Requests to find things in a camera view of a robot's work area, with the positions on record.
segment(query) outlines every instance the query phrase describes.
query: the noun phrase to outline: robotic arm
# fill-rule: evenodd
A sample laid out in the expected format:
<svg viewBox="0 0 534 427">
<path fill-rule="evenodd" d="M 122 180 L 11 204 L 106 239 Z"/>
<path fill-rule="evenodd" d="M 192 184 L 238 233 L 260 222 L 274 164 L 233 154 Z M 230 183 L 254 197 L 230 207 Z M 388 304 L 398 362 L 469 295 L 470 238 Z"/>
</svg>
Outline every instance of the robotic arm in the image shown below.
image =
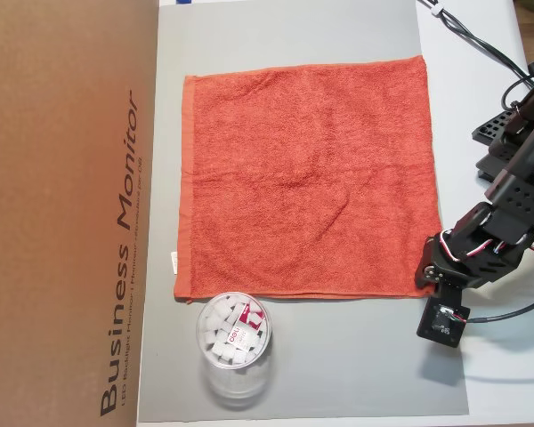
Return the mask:
<svg viewBox="0 0 534 427">
<path fill-rule="evenodd" d="M 489 145 L 477 167 L 480 177 L 492 182 L 485 192 L 490 203 L 481 202 L 453 229 L 429 237 L 416 271 L 417 287 L 435 285 L 417 334 L 451 347 L 458 346 L 469 319 L 462 292 L 518 268 L 534 242 L 534 87 L 510 111 L 477 128 L 473 138 Z"/>
</svg>

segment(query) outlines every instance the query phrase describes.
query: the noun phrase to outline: gray mat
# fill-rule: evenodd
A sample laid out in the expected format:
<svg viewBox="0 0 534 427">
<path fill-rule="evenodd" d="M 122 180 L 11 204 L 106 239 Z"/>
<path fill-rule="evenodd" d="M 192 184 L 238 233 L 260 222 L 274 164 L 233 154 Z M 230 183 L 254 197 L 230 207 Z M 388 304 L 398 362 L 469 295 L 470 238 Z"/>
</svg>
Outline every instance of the gray mat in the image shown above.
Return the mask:
<svg viewBox="0 0 534 427">
<path fill-rule="evenodd" d="M 236 412 L 217 405 L 201 381 L 195 325 L 202 304 L 172 297 L 185 75 L 419 53 L 415 3 L 408 0 L 160 9 L 139 421 L 468 413 L 459 351 L 416 337 L 423 301 L 266 301 L 274 325 L 271 386 Z"/>
</svg>

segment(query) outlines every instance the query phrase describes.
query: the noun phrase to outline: clear plastic cup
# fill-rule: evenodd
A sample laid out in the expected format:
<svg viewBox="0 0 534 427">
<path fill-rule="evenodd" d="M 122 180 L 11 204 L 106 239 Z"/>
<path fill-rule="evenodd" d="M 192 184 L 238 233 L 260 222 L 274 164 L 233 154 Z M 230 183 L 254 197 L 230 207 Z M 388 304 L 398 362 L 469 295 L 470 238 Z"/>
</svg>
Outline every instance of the clear plastic cup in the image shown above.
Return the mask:
<svg viewBox="0 0 534 427">
<path fill-rule="evenodd" d="M 222 318 L 219 326 L 218 316 Z M 261 318 L 259 325 L 254 323 L 258 317 Z M 234 318 L 236 320 L 231 327 L 223 323 L 228 320 L 231 322 Z M 210 331 L 214 331 L 215 337 L 219 336 L 219 341 L 222 341 L 225 334 L 220 335 L 220 331 L 227 332 L 226 329 L 230 329 L 230 332 L 227 333 L 224 347 L 215 347 L 215 341 L 210 342 Z M 250 346 L 255 339 L 254 330 L 259 337 L 259 347 Z M 271 318 L 264 305 L 240 292 L 217 295 L 204 306 L 198 317 L 197 339 L 205 360 L 202 370 L 204 379 L 214 397 L 226 407 L 251 407 L 263 395 L 271 379 Z M 231 347 L 239 351 L 249 348 L 245 351 L 246 358 L 242 363 L 234 363 L 235 358 L 230 358 L 233 352 Z M 222 356 L 217 354 L 221 349 L 224 350 Z"/>
</svg>

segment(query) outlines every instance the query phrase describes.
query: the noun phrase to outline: towel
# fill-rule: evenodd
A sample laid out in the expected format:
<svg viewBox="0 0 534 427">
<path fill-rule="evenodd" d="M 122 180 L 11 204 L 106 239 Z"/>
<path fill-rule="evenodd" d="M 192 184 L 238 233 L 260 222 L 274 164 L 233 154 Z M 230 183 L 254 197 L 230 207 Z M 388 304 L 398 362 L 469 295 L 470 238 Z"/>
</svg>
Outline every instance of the towel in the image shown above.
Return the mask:
<svg viewBox="0 0 534 427">
<path fill-rule="evenodd" d="M 186 77 L 176 297 L 422 296 L 439 228 L 421 56 Z"/>
</svg>

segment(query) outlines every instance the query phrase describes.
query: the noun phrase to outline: white cube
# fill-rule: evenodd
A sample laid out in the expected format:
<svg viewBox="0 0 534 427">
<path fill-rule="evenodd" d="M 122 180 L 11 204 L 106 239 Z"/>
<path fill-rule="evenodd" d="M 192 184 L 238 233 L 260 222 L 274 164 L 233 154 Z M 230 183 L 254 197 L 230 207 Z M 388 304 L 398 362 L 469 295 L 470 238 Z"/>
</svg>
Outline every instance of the white cube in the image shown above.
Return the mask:
<svg viewBox="0 0 534 427">
<path fill-rule="evenodd" d="M 204 340 L 206 344 L 213 344 L 215 342 L 215 331 L 207 331 L 204 334 Z"/>
<path fill-rule="evenodd" d="M 226 342 L 228 341 L 229 334 L 225 332 L 223 329 L 220 329 L 217 331 L 217 335 L 215 336 L 216 342 Z"/>
<path fill-rule="evenodd" d="M 216 341 L 215 344 L 214 344 L 214 347 L 212 347 L 212 352 L 216 356 L 222 356 L 224 348 L 225 348 L 225 343 L 224 342 Z"/>
<path fill-rule="evenodd" d="M 247 323 L 251 322 L 254 325 L 260 326 L 262 321 L 262 317 L 259 316 L 257 313 L 251 313 L 249 316 L 247 316 Z"/>
<path fill-rule="evenodd" d="M 249 302 L 249 298 L 240 294 L 233 295 L 231 298 L 235 298 L 236 302 L 241 302 L 243 304 L 247 304 Z"/>
<path fill-rule="evenodd" d="M 231 344 L 225 344 L 223 347 L 222 359 L 231 360 L 235 356 L 236 348 Z"/>
<path fill-rule="evenodd" d="M 233 356 L 233 364 L 241 365 L 246 361 L 247 352 L 243 350 L 235 350 L 235 355 Z"/>
<path fill-rule="evenodd" d="M 254 335 L 251 339 L 250 348 L 254 349 L 259 345 L 259 335 Z"/>
<path fill-rule="evenodd" d="M 252 313 L 258 313 L 261 311 L 261 307 L 259 307 L 259 305 L 257 304 L 257 302 L 255 301 L 251 301 L 249 303 L 249 311 L 251 311 Z"/>
<path fill-rule="evenodd" d="M 230 325 L 233 325 L 235 321 L 238 319 L 239 313 L 234 309 L 230 316 L 227 318 L 226 322 L 228 322 Z"/>
<path fill-rule="evenodd" d="M 231 332 L 231 329 L 233 328 L 233 325 L 229 322 L 223 321 L 221 329 L 227 333 Z"/>
<path fill-rule="evenodd" d="M 220 318 L 217 313 L 213 312 L 206 318 L 206 329 L 208 331 L 215 331 L 220 328 L 222 322 L 223 319 Z"/>
<path fill-rule="evenodd" d="M 237 304 L 235 304 L 235 307 L 233 308 L 233 312 L 236 313 L 238 316 L 240 316 L 245 306 L 246 305 L 243 302 L 238 302 Z"/>
<path fill-rule="evenodd" d="M 227 300 L 223 299 L 215 303 L 214 305 L 215 312 L 225 320 L 231 314 L 231 307 Z"/>
</svg>

